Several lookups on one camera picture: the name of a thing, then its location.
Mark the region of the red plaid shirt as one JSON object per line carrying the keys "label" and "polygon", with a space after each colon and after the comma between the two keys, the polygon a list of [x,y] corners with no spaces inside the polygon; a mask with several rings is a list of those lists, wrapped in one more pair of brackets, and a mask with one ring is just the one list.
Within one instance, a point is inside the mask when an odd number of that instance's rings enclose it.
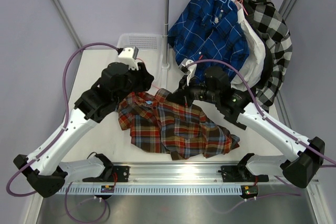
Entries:
{"label": "red plaid shirt", "polygon": [[148,153],[170,154],[174,161],[203,155],[224,155],[239,147],[239,137],[210,120],[192,104],[169,102],[170,92],[130,93],[118,107],[122,130],[130,130],[131,144]]}

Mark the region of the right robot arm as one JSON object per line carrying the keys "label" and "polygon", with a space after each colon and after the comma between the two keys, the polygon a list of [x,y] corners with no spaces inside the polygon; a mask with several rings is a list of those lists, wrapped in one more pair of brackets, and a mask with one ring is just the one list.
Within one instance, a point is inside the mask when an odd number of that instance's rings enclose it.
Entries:
{"label": "right robot arm", "polygon": [[227,73],[219,66],[205,71],[204,84],[198,84],[190,73],[184,75],[167,100],[183,106],[191,106],[195,100],[212,103],[225,120],[241,129],[251,128],[281,151],[280,156],[246,154],[235,170],[242,180],[254,180],[259,175],[281,176],[306,188],[323,165],[322,139],[295,133],[264,112],[249,94],[231,88]]}

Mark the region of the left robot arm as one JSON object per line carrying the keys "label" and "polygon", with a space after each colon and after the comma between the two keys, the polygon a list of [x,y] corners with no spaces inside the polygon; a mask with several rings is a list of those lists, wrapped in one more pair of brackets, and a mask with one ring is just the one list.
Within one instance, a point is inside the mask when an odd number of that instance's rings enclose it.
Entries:
{"label": "left robot arm", "polygon": [[64,126],[55,130],[35,152],[14,158],[14,164],[36,193],[48,198],[66,183],[89,179],[106,182],[112,177],[113,163],[103,154],[74,162],[62,159],[87,132],[114,112],[126,96],[150,90],[154,77],[144,63],[136,65],[137,68],[131,69],[121,62],[109,64],[75,102]]}

